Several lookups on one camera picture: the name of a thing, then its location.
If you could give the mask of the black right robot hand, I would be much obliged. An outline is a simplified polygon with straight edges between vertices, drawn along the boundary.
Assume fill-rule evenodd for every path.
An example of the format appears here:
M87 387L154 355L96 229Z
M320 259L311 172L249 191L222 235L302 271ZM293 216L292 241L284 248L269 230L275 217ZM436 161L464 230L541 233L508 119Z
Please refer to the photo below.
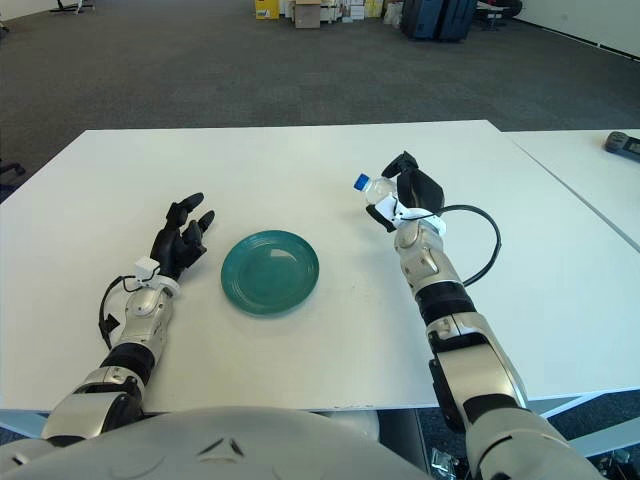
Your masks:
M417 160L407 151L385 167L378 178L361 175L361 192L366 212L389 233L411 222L426 221L442 235L446 226L439 219L444 207L442 187L422 172Z

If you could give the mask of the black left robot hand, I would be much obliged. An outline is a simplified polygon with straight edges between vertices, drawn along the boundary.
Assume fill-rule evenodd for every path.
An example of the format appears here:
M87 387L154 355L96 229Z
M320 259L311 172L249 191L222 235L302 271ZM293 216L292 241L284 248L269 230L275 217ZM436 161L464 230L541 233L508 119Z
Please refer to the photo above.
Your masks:
M165 225L157 233L150 253L150 258L159 263L160 275L178 281L207 252L203 236L213 223L215 212L209 210L198 220L188 220L203 200L204 194L198 192L169 207Z

